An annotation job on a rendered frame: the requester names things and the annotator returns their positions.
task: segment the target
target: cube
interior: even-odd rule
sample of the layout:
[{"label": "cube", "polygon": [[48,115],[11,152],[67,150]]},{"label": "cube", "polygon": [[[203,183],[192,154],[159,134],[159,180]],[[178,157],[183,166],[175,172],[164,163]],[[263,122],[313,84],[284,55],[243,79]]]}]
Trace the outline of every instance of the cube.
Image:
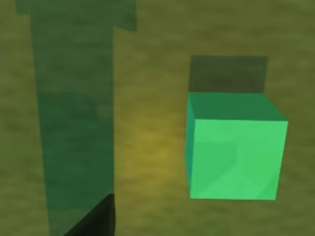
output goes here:
[{"label": "cube", "polygon": [[187,106],[190,198],[275,200],[288,121],[267,97],[190,92]]}]

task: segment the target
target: cube's side face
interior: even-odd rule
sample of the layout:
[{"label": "cube's side face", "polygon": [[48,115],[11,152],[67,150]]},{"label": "cube's side face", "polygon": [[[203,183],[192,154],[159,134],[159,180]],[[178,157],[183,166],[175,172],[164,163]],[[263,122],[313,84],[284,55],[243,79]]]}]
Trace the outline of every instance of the cube's side face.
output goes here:
[{"label": "cube's side face", "polygon": [[186,116],[186,143],[185,143],[185,165],[187,173],[187,181],[189,190],[191,186],[192,175],[192,158],[193,158],[193,146],[194,146],[194,132],[195,132],[195,117],[188,95],[187,99],[187,116]]},{"label": "cube's side face", "polygon": [[287,121],[196,119],[190,197],[274,200]]}]

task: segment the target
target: black triangular object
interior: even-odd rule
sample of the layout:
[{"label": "black triangular object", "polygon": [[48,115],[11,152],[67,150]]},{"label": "black triangular object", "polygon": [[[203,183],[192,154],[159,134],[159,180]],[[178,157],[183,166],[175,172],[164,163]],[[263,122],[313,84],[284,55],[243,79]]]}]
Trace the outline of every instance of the black triangular object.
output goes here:
[{"label": "black triangular object", "polygon": [[115,223],[114,194],[109,194],[64,236],[114,236]]}]

